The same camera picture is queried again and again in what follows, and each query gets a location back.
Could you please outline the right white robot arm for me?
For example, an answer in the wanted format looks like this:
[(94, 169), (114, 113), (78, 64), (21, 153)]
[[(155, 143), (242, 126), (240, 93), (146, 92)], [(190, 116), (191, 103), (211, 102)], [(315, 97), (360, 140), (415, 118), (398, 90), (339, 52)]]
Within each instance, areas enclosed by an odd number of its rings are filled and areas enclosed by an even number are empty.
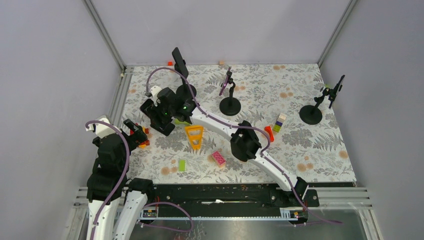
[(291, 205), (307, 208), (308, 203), (305, 200), (309, 184), (285, 169), (266, 151), (267, 147), (261, 145), (257, 135), (261, 133), (266, 137), (267, 133), (264, 130), (252, 126), (245, 120), (237, 123), (206, 111), (195, 98), (180, 100), (168, 87), (155, 93), (153, 99), (161, 123), (179, 119), (219, 134), (230, 142), (231, 153), (236, 159), (250, 162), (272, 177), (279, 187), (287, 192), (286, 198)]

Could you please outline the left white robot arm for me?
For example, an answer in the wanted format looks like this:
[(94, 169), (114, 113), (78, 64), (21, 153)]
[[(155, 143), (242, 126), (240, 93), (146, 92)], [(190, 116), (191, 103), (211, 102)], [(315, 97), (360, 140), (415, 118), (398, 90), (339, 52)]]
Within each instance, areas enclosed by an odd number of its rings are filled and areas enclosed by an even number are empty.
[(92, 143), (97, 147), (87, 180), (88, 240), (128, 240), (142, 208), (155, 200), (152, 180), (127, 178), (131, 152), (149, 143), (149, 129), (130, 119), (123, 123), (129, 134), (112, 125), (105, 115), (85, 124), (86, 131), (96, 134)]

